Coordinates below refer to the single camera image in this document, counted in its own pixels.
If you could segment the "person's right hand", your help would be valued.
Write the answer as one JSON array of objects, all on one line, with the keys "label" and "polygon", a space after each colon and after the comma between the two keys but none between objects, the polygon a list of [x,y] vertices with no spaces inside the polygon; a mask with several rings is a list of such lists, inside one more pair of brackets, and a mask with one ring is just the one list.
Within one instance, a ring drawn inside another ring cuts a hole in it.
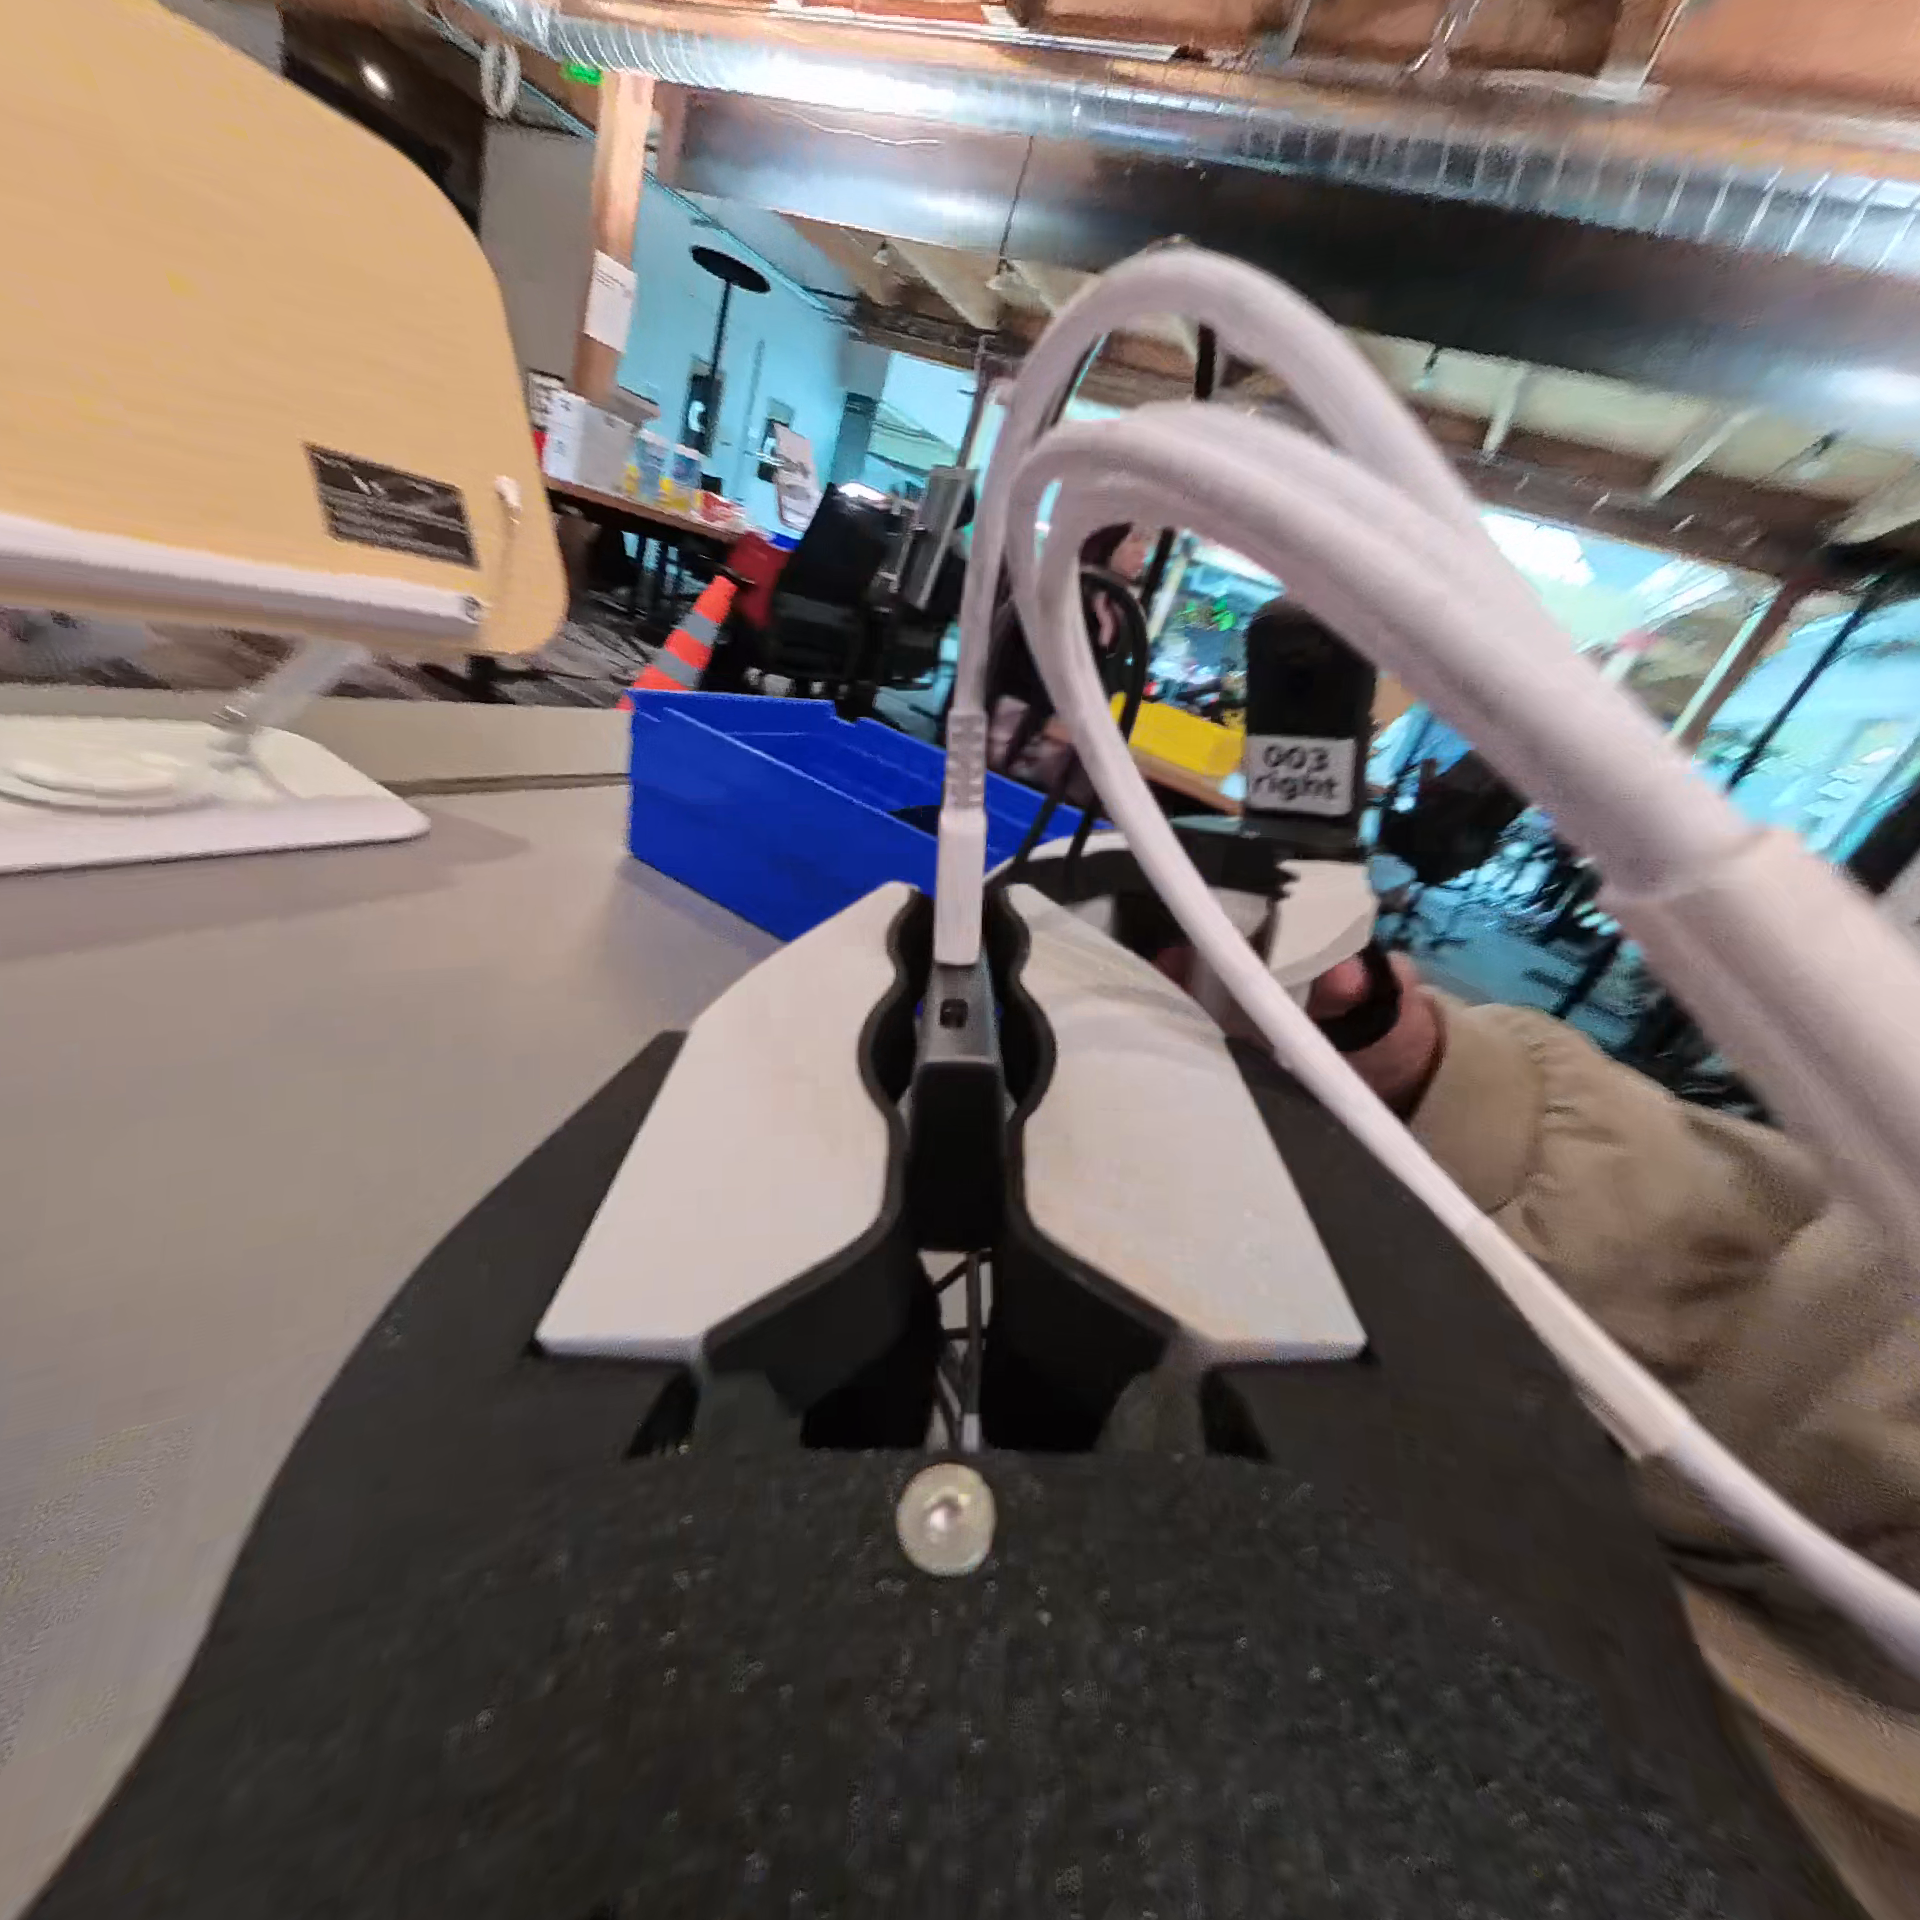
[{"label": "person's right hand", "polygon": [[1308,986],[1305,1011],[1388,1113],[1417,1117],[1445,1059],[1445,1019],[1410,960],[1368,946]]}]

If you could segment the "black office chair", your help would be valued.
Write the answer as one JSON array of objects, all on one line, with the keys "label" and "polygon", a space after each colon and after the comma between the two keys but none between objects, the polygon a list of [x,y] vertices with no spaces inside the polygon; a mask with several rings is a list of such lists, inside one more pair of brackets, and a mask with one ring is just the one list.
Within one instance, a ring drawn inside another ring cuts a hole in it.
[{"label": "black office chair", "polygon": [[966,595],[972,510],[972,469],[934,469],[915,499],[829,485],[771,583],[760,676],[843,716],[872,716],[878,694],[934,687]]}]

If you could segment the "silver ventilation duct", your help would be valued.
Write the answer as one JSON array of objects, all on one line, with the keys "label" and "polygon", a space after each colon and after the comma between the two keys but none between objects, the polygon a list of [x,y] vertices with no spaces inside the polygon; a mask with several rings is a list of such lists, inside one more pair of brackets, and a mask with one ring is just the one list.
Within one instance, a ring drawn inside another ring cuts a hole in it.
[{"label": "silver ventilation duct", "polygon": [[667,177],[809,229],[1094,265],[1228,189],[1378,194],[1915,287],[1915,109],[1417,59],[1260,65],[845,3],[463,3],[683,97]]}]

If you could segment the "yellow plastic bin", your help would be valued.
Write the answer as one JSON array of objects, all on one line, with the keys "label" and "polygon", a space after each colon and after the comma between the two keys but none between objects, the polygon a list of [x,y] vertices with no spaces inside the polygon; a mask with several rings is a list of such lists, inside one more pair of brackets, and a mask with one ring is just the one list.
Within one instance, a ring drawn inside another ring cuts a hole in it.
[{"label": "yellow plastic bin", "polygon": [[1129,755],[1152,789],[1221,814],[1240,812],[1240,754],[1240,729],[1154,699],[1140,705],[1129,729]]}]

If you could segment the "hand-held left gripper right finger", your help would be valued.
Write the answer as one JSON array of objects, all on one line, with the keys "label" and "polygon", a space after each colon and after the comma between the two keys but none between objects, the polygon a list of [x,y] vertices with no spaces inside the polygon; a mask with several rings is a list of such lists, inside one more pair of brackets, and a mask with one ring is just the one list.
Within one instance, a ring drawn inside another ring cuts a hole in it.
[{"label": "hand-held left gripper right finger", "polygon": [[1038,890],[1005,904],[1051,1044],[1020,1142],[1038,1236],[1202,1366],[1357,1362],[1357,1307],[1221,1026]]}]

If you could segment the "orange traffic cone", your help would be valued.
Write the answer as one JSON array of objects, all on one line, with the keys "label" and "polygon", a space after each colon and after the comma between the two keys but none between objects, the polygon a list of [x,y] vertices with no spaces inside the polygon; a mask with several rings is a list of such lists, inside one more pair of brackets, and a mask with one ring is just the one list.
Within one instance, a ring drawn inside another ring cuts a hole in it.
[{"label": "orange traffic cone", "polygon": [[706,680],[706,666],[713,659],[713,644],[719,641],[732,606],[738,595],[738,576],[732,572],[716,572],[689,614],[679,615],[679,628],[670,628],[663,648],[644,666],[635,684],[619,698],[619,709],[635,709],[640,698],[655,694],[700,694]]}]

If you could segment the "wooden laptop stand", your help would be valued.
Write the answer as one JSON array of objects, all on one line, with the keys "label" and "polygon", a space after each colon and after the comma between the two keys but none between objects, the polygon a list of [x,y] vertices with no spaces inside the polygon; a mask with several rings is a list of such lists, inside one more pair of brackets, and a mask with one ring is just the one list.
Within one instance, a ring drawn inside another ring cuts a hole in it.
[{"label": "wooden laptop stand", "polygon": [[6,715],[4,875],[416,839],[290,716],[567,614],[478,243],[161,3],[4,3],[4,610],[290,641],[211,720]]}]

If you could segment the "black floor lamp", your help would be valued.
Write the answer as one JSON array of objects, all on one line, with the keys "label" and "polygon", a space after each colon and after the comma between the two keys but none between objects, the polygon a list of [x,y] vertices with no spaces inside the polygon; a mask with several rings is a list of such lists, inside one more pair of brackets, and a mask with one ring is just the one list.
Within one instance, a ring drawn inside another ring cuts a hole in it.
[{"label": "black floor lamp", "polygon": [[716,284],[713,333],[706,344],[706,362],[689,375],[684,384],[684,446],[702,459],[713,455],[716,425],[725,410],[725,350],[732,329],[735,299],[768,295],[768,278],[744,257],[725,254],[716,245],[691,245],[691,265]]}]

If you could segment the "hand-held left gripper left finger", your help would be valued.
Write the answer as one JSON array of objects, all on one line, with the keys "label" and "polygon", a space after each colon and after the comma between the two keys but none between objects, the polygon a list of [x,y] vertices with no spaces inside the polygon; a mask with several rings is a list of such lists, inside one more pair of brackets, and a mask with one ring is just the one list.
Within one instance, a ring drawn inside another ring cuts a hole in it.
[{"label": "hand-held left gripper left finger", "polygon": [[541,1356],[689,1366],[881,1220],[889,1120],[858,1044],[894,982],[885,881],[689,1026],[541,1321]]}]

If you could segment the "person's right forearm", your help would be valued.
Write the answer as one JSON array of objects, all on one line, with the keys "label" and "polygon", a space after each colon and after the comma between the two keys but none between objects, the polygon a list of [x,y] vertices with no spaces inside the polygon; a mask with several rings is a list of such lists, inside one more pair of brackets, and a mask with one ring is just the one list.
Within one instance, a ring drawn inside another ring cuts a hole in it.
[{"label": "person's right forearm", "polygon": [[[1537,1011],[1430,998],[1410,1131],[1769,1489],[1915,1587],[1915,1270],[1781,1131]],[[1915,1680],[1673,1471],[1642,1515],[1738,1734],[1867,1917],[1915,1917]]]}]

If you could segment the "black plug connector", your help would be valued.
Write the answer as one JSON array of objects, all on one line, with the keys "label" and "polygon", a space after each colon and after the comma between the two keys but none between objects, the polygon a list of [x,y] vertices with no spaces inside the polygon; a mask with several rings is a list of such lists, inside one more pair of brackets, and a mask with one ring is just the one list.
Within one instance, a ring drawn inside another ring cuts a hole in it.
[{"label": "black plug connector", "polygon": [[980,1257],[1005,1220],[1006,1077],[988,960],[931,965],[907,1095],[901,1201],[924,1254]]}]

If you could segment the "blue plastic bin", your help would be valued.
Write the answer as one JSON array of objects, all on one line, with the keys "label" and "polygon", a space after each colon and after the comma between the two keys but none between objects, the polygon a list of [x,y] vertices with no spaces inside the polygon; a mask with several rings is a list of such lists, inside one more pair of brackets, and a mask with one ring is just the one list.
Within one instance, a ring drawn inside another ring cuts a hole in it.
[{"label": "blue plastic bin", "polygon": [[938,887],[945,748],[824,699],[630,698],[630,853],[778,942]]}]

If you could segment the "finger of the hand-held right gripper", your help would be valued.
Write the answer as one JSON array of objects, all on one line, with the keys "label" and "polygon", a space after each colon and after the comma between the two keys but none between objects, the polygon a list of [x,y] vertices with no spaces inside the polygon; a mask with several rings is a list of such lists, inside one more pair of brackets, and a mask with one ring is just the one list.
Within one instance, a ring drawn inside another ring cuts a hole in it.
[{"label": "finger of the hand-held right gripper", "polygon": [[1311,991],[1373,942],[1378,892],[1361,862],[1283,862],[1209,897],[1283,991]]},{"label": "finger of the hand-held right gripper", "polygon": [[[1279,898],[1279,847],[1247,834],[1174,834],[1184,862],[1209,892]],[[1078,856],[1072,839],[1042,843],[1033,853],[1033,887],[1051,904],[1159,898],[1162,887],[1140,866],[1121,834],[1090,834]]]}]

